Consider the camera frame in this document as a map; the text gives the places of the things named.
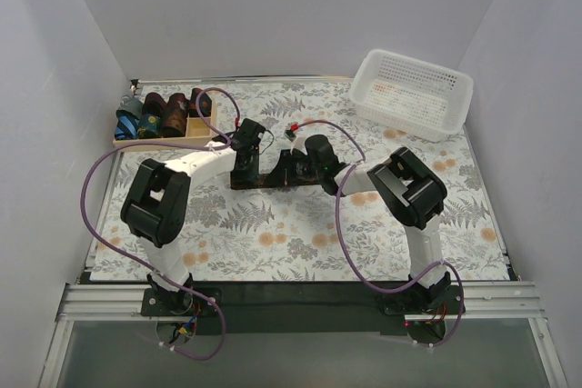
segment cylindrical object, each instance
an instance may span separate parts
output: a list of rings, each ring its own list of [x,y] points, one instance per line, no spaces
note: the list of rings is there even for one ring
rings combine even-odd
[[[121,114],[115,128],[116,140],[133,140],[137,138],[137,118],[130,114]]]
[[[188,99],[184,93],[173,93],[167,100],[168,106],[179,106],[182,111],[186,113],[188,110]]]
[[[117,111],[115,111],[115,115],[117,118],[120,118],[122,115],[133,116],[139,120],[139,117],[142,116],[143,105],[144,104],[142,104],[136,97],[133,97],[132,95],[124,95],[121,98]]]
[[[158,93],[148,93],[145,97],[142,115],[151,114],[156,117],[162,117],[166,109],[166,101]]]
[[[198,112],[196,110],[196,97],[202,93],[202,88],[194,88],[192,94],[190,95],[190,105],[188,107],[188,115],[190,117],[198,117]],[[200,112],[204,117],[209,117],[212,112],[212,99],[207,93],[200,96]]]
[[[187,103],[184,93],[174,93],[170,96],[162,119],[161,132],[164,138],[186,136]]]
[[[139,119],[137,127],[137,136],[141,139],[159,138],[160,127],[162,127],[162,120],[160,117],[153,114],[144,114]]]

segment black bracket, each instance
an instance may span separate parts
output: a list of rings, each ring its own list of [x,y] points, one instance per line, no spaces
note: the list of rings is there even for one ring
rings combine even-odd
[[[168,291],[166,288],[159,286],[152,278],[152,275],[147,276],[147,282],[151,288],[144,291],[144,298],[142,301],[141,314],[148,317],[163,317],[163,316],[191,316],[194,314],[194,308],[199,309],[201,317],[208,317],[216,315],[216,310],[207,301],[199,297],[194,297],[190,293],[183,290]],[[192,275],[184,283],[186,288],[192,288],[194,282]],[[205,287],[199,290],[201,294],[208,298],[215,300],[216,304],[220,305],[221,291],[216,287]]]
[[[132,79],[129,81],[131,83],[131,92],[133,95],[137,92],[137,87],[139,86],[139,79]]]
[[[230,187],[233,190],[254,188],[286,188],[291,186],[319,184],[317,174],[311,169],[307,156],[299,150],[284,149],[279,155],[271,173],[258,173],[258,155],[252,168],[245,172],[234,170],[230,174]]]
[[[392,215],[404,226],[424,229],[426,222],[443,212],[445,184],[406,147],[400,147],[380,165],[367,172]],[[408,185],[398,187],[393,176]]]
[[[459,295],[459,287],[451,285],[450,273],[446,272],[440,281],[428,289],[416,283],[402,293],[382,294],[381,299],[386,306],[386,313],[424,313],[443,303],[450,309],[456,307],[458,311]]]
[[[135,179],[121,208],[121,220],[132,234],[147,238],[158,248],[171,243],[184,225],[190,177],[162,163],[146,159],[139,165]],[[151,193],[163,191],[161,200]]]
[[[374,284],[396,288],[405,282]],[[406,326],[405,315],[426,314],[430,318],[430,313],[418,305],[412,294],[407,294],[408,301],[397,300],[401,294],[378,294],[360,282],[203,282],[195,284],[194,290],[216,300],[228,319],[230,333],[380,332],[406,335],[411,332]],[[451,286],[438,304],[441,307],[446,304],[448,314],[458,313],[458,296],[458,287]],[[201,308],[201,323],[196,334],[220,334],[214,308],[204,301],[195,301],[194,307]],[[179,316],[189,317],[193,313],[190,307]],[[160,301],[159,293],[152,288],[144,292],[141,315],[178,316],[168,310]]]

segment glass panel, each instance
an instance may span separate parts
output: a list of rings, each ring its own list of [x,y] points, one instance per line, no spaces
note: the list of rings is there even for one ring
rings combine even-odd
[[[231,334],[207,363],[144,337],[156,339],[155,323],[75,322],[58,386],[548,386],[526,319],[464,320],[432,352],[376,333]],[[200,336],[186,348],[215,344]]]

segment cable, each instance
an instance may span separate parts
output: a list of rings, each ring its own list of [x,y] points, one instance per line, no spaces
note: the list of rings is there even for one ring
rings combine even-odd
[[[269,143],[269,145],[267,147],[265,147],[259,155],[263,154],[266,151],[266,149],[268,149],[270,146],[272,146],[273,143],[275,142],[275,136],[273,135],[273,133],[268,129],[265,129],[265,132],[269,132],[271,134],[271,143]]]
[[[364,153],[364,150],[362,150],[362,147],[360,147],[360,144],[358,144],[357,141],[356,141],[356,139],[346,129],[344,129],[339,124],[335,124],[335,123],[332,123],[332,122],[328,122],[327,120],[310,120],[308,122],[303,122],[303,123],[294,125],[291,128],[291,130],[296,131],[300,127],[307,126],[308,124],[314,124],[314,123],[329,124],[330,126],[335,127],[335,129],[337,129],[339,132],[341,132],[342,134],[344,134],[354,144],[354,146],[356,147],[357,151],[362,155],[362,161],[365,161],[366,160],[366,154]]]
[[[192,322],[194,320],[196,320],[198,318],[198,315],[200,314],[200,303],[198,304],[198,309],[194,309],[194,304],[192,304],[192,309],[194,311],[194,314],[192,315],[192,318],[190,318],[190,320],[188,320],[188,322],[186,324],[184,324],[184,327],[189,326],[190,324],[192,324]]]
[[[200,96],[206,92],[209,91],[217,91],[222,93],[223,95],[225,95],[226,97],[228,97],[230,99],[230,101],[233,103],[233,105],[235,106],[236,109],[236,114],[237,117],[240,118],[240,109],[238,107],[238,105],[236,104],[236,100],[235,98],[229,94],[228,92],[226,92],[225,90],[221,89],[221,88],[217,88],[217,87],[210,87],[207,88],[205,90],[202,90],[201,93],[198,94],[198,96],[196,97],[196,111],[198,112],[198,116],[200,117],[200,119],[208,126],[208,128],[210,128],[210,130],[212,130],[213,132],[219,134],[220,136],[222,136],[223,138],[226,139],[226,144],[225,145],[220,145],[218,147],[213,148],[213,150],[219,151],[219,150],[224,150],[226,148],[228,148],[231,144],[231,139],[228,137],[228,135],[226,135],[225,133],[223,133],[222,131],[218,130],[217,128],[215,128],[214,126],[212,126],[209,122],[207,122],[207,120],[204,118],[204,116],[202,115],[202,113],[200,112],[200,105],[199,105],[199,100],[200,100]],[[140,142],[140,144],[145,144],[145,145],[158,145],[158,143],[154,142],[154,141],[144,141],[144,142]],[[202,299],[206,302],[208,302],[208,304],[212,305],[212,307],[216,310],[216,313],[218,314],[218,318],[220,319],[220,325],[221,325],[221,335],[220,335],[220,341],[218,342],[218,345],[216,346],[215,350],[212,351],[210,354],[206,355],[206,356],[198,356],[196,354],[190,353],[186,350],[181,350],[177,347],[174,347],[173,345],[171,345],[170,343],[163,343],[163,345],[165,345],[166,347],[172,347],[171,350],[176,351],[178,353],[183,354],[184,356],[187,356],[191,359],[194,359],[196,361],[207,361],[209,359],[211,359],[213,356],[215,356],[219,351],[220,348],[222,347],[223,343],[225,342],[225,338],[226,338],[226,320],[225,320],[225,315],[223,314],[222,310],[220,309],[220,307],[216,304],[216,302],[212,301],[210,298],[206,297],[205,295],[203,295],[202,293],[199,293],[197,291],[194,291],[190,288],[186,288],[185,286],[178,284],[176,282],[174,282],[173,280],[171,280],[170,278],[166,277],[163,274],[160,274],[156,268],[150,264],[147,261],[144,261],[143,259],[130,254],[128,252],[126,252],[123,249],[120,249],[118,247],[115,247],[114,245],[112,245],[111,243],[109,243],[103,236],[101,236],[99,234],[99,232],[93,227],[93,225],[91,224],[91,222],[89,222],[89,218],[87,217],[87,211],[86,211],[86,195],[87,195],[87,188],[89,186],[89,182],[91,181],[91,178],[93,177],[93,174],[95,173],[95,170],[97,169],[97,167],[105,160],[107,159],[109,156],[111,156],[112,154],[119,152],[120,150],[124,150],[128,147],[131,147],[133,144],[128,144],[128,145],[120,145],[118,147],[115,147],[113,150],[110,150],[109,152],[106,152],[104,154],[102,154],[96,161],[95,163],[91,166],[91,168],[89,169],[89,171],[87,172],[87,175],[85,177],[85,181],[83,182],[83,188],[81,189],[81,199],[80,199],[80,207],[81,207],[81,217],[83,218],[83,223],[85,224],[85,227],[89,230],[89,232],[91,233],[91,235],[97,239],[97,241],[99,241],[100,243],[102,243],[105,247],[113,250],[114,252],[121,254],[129,259],[131,259],[132,261],[137,262],[138,264],[143,265],[144,267],[146,267],[147,269],[151,270],[154,274],[157,274],[159,277],[161,277],[164,281],[166,281],[168,284],[186,292],[186,293],[190,293],[192,294],[194,297],[197,297],[198,299]],[[190,149],[190,150],[200,150],[200,151],[210,151],[209,147],[203,147],[203,146],[198,146],[198,145],[186,145],[186,144],[175,144],[175,143],[171,143],[171,144],[165,144],[167,146],[170,147],[177,147],[180,149]]]
[[[446,316],[447,316],[447,304],[446,303],[443,303],[443,314],[438,319],[438,322],[437,323],[441,323],[443,320],[445,320],[445,317]]]
[[[306,126],[308,124],[315,124],[315,123],[319,123],[319,124],[329,124],[330,126],[335,127],[335,129],[339,130],[340,132],[342,132],[345,136],[347,136],[347,138],[349,138],[349,140],[354,144],[354,146],[356,147],[357,151],[362,155],[362,160],[361,161],[365,161],[366,160],[366,154],[364,153],[364,150],[362,150],[362,148],[360,147],[360,145],[357,143],[356,139],[349,133],[347,132],[343,127],[341,127],[338,124],[332,123],[332,122],[328,122],[327,120],[310,120],[308,122],[303,122],[302,124],[294,124],[291,126],[291,131],[296,131],[298,128]],[[437,343],[430,343],[430,344],[423,344],[424,346],[427,347],[436,347],[439,345],[442,345],[444,343],[446,343],[452,336],[453,334],[457,331],[457,328],[461,322],[461,317],[463,315],[463,308],[464,308],[464,303],[465,303],[465,295],[464,295],[464,291],[463,291],[463,283],[461,281],[461,278],[457,272],[457,270],[455,269],[455,267],[449,263],[448,261],[443,260],[442,262],[436,261],[431,263],[430,265],[428,265],[422,272],[420,272],[419,275],[417,275],[415,278],[413,278],[410,282],[399,286],[397,288],[392,288],[392,289],[386,289],[386,288],[381,288],[379,286],[376,286],[374,284],[372,284],[371,282],[369,282],[358,270],[356,265],[354,264],[354,261],[352,261],[351,256],[349,255],[349,252],[347,250],[347,246],[346,246],[346,242],[344,241],[344,236],[342,235],[342,229],[341,229],[341,224],[339,223],[339,208],[340,208],[340,202],[341,202],[341,195],[344,189],[344,186],[346,185],[346,181],[347,178],[349,177],[349,175],[351,175],[351,173],[356,169],[357,165],[359,163],[355,163],[351,166],[351,168],[346,172],[346,175],[344,176],[344,178],[342,179],[338,190],[337,190],[337,194],[336,194],[336,231],[337,231],[337,239],[339,240],[339,244],[342,248],[342,252],[344,253],[344,256],[346,257],[347,263],[349,264],[349,266],[351,267],[352,271],[354,272],[354,274],[357,276],[357,278],[362,281],[365,285],[367,285],[369,288],[371,288],[372,290],[376,291],[377,293],[382,293],[382,294],[396,294],[396,293],[402,293],[403,291],[407,290],[408,288],[410,288],[411,286],[413,286],[414,284],[416,284],[420,279],[422,279],[428,272],[430,272],[433,268],[438,267],[439,265],[443,264],[446,267],[448,267],[453,274],[455,275],[457,282],[458,282],[458,286],[459,286],[459,290],[460,290],[460,302],[459,302],[459,310],[458,310],[458,315],[457,315],[457,319],[455,320],[455,324],[453,324],[453,327],[451,328],[450,332],[445,335],[445,337],[440,340]]]
[[[425,324],[432,324],[435,321],[435,319],[437,318],[437,315],[438,315],[438,309],[439,308],[437,308],[435,313],[433,314],[433,318],[429,318],[428,320],[424,321]]]
[[[437,343],[429,343],[429,344],[423,344],[426,347],[437,347],[439,345],[442,345],[444,343],[446,343],[452,336],[453,334],[457,331],[458,326],[461,323],[461,316],[463,315],[463,308],[464,308],[464,303],[465,303],[465,293],[463,291],[463,282],[461,281],[460,276],[458,275],[457,270],[455,269],[455,267],[449,263],[448,261],[435,261],[433,263],[431,263],[429,266],[427,266],[422,272],[420,272],[420,274],[418,274],[414,279],[412,279],[410,282],[402,285],[402,286],[398,286],[397,288],[391,288],[391,289],[386,289],[386,288],[380,288],[379,286],[376,286],[374,284],[372,284],[370,281],[368,281],[358,270],[356,265],[354,264],[354,261],[352,261],[351,256],[349,255],[349,251],[347,250],[347,246],[346,246],[346,242],[344,241],[344,236],[342,235],[342,229],[341,229],[341,224],[339,223],[339,208],[340,208],[340,203],[341,203],[341,195],[342,195],[342,191],[344,189],[344,186],[346,185],[346,181],[347,178],[349,177],[349,175],[352,174],[352,172],[356,169],[357,164],[352,165],[349,170],[346,172],[346,175],[344,176],[344,178],[342,179],[342,182],[339,184],[338,190],[337,190],[337,194],[336,194],[336,231],[337,231],[337,239],[339,240],[339,245],[342,248],[342,252],[344,253],[344,256],[346,257],[347,263],[349,264],[349,266],[351,267],[352,271],[354,272],[354,274],[357,276],[357,278],[362,281],[365,285],[367,285],[369,288],[371,288],[372,290],[376,291],[377,293],[382,293],[382,294],[396,294],[396,293],[401,293],[405,290],[407,290],[408,288],[410,288],[412,285],[416,284],[420,279],[422,279],[425,274],[427,274],[428,272],[430,272],[433,268],[438,267],[439,265],[443,264],[446,267],[448,267],[453,274],[455,275],[457,282],[458,282],[458,286],[459,286],[459,292],[460,292],[460,302],[459,302],[459,309],[458,309],[458,314],[457,314],[457,319],[455,320],[455,324],[453,324],[453,327],[451,328],[450,332],[447,333],[442,340],[438,341]]]
[[[177,341],[177,339],[180,337],[180,323],[174,323],[174,331],[172,332],[172,338],[170,338],[170,341],[168,341],[168,344],[173,344]]]

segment white wall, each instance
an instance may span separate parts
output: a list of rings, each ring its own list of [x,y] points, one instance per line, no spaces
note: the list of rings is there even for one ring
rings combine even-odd
[[[0,0],[0,385],[35,386],[90,238],[78,196],[128,83],[83,0]],[[96,178],[96,216],[108,169]]]
[[[494,0],[460,69],[511,260],[534,279],[570,386],[582,386],[582,0]]]
[[[128,77],[354,75],[382,47],[457,67],[492,0],[86,0]]]

